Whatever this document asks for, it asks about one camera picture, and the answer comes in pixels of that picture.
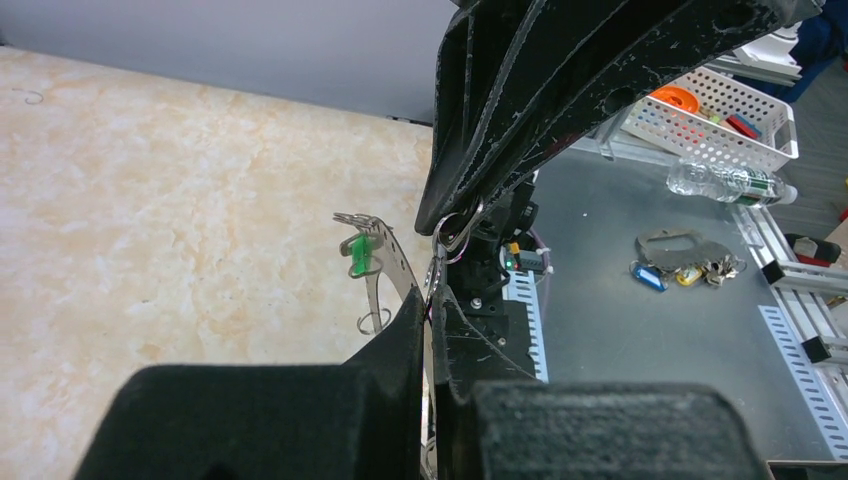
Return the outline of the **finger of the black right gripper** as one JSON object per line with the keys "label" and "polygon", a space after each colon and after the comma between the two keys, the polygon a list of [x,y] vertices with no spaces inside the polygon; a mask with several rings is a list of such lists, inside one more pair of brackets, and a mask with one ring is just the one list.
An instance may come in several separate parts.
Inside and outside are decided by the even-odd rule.
{"label": "finger of the black right gripper", "polygon": [[414,228],[431,235],[449,213],[490,203],[505,185],[495,168],[505,128],[493,124],[507,77],[546,1],[462,1],[436,64],[431,164]]}
{"label": "finger of the black right gripper", "polygon": [[809,15],[808,1],[546,1],[494,111],[505,128],[492,208],[533,171],[648,93]]}

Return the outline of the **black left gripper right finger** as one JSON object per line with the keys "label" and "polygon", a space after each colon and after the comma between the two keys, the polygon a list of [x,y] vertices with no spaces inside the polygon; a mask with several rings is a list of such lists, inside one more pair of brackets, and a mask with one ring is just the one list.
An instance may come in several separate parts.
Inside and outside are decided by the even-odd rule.
{"label": "black left gripper right finger", "polygon": [[718,391],[687,383],[544,383],[431,299],[441,479],[765,479]]}

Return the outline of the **green plastic key tag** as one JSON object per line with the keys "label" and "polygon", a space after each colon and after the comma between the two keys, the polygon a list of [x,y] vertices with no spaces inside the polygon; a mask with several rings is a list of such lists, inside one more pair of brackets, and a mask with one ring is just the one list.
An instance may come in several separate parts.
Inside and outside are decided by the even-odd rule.
{"label": "green plastic key tag", "polygon": [[368,236],[365,234],[355,235],[348,243],[348,250],[351,257],[349,276],[356,279],[366,275],[370,269],[370,245]]}

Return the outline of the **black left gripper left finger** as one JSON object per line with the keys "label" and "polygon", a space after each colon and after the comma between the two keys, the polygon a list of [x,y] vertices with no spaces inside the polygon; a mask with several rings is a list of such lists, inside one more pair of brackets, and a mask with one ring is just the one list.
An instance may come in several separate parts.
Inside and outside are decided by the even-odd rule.
{"label": "black left gripper left finger", "polygon": [[79,479],[415,479],[423,320],[410,291],[338,365],[158,365],[117,392]]}

